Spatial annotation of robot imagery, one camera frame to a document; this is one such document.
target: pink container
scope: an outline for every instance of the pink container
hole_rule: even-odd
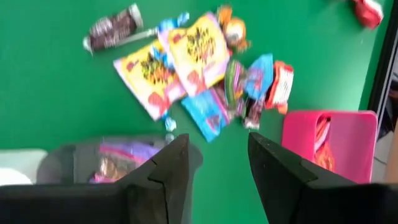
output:
[[[315,128],[322,115],[331,118],[328,139],[335,172],[358,184],[369,183],[377,132],[372,111],[293,111],[284,120],[282,146],[313,162]]]

